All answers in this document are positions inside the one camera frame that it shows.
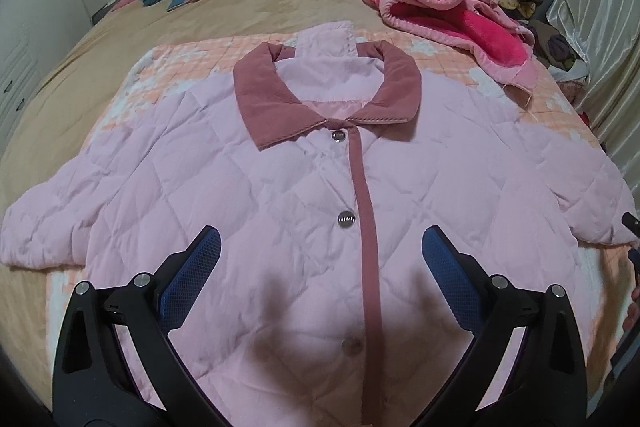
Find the cream satin curtain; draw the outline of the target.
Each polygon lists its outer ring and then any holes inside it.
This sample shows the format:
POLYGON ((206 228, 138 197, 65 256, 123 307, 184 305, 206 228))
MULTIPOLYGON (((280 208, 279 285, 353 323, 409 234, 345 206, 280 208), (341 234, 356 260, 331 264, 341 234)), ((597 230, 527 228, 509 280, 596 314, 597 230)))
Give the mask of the cream satin curtain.
POLYGON ((555 0, 548 12, 588 64, 579 108, 625 176, 639 182, 639 0, 555 0))

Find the white wardrobe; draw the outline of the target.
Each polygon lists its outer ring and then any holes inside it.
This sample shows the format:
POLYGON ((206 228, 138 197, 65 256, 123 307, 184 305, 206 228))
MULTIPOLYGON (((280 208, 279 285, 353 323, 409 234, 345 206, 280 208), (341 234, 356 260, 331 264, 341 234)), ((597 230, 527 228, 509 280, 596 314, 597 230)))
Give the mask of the white wardrobe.
POLYGON ((1 0, 1 145, 91 20, 82 0, 1 0))

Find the tan bed sheet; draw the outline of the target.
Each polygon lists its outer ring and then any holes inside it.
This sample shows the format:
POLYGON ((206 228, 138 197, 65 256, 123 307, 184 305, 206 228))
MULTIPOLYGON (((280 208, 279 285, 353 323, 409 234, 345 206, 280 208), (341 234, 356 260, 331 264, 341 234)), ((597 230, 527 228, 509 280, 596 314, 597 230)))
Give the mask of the tan bed sheet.
MULTIPOLYGON (((265 38, 282 39, 331 20, 351 20, 366 37, 406 43, 360 0, 203 0, 175 11, 131 3, 108 14, 61 60, 36 77, 35 91, 1 157, 1 202, 9 206, 111 124, 112 98, 145 52, 206 40, 214 67, 265 38)), ((1 344, 24 385, 51 403, 52 360, 76 270, 1 272, 1 344)))

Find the pink fleece blanket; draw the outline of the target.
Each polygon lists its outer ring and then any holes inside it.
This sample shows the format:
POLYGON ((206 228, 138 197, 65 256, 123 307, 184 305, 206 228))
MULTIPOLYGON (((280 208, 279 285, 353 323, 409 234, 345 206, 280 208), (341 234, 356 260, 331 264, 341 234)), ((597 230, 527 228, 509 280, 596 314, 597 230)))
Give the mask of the pink fleece blanket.
POLYGON ((362 0, 385 25, 469 53, 484 73, 521 96, 538 82, 535 38, 498 0, 362 0))

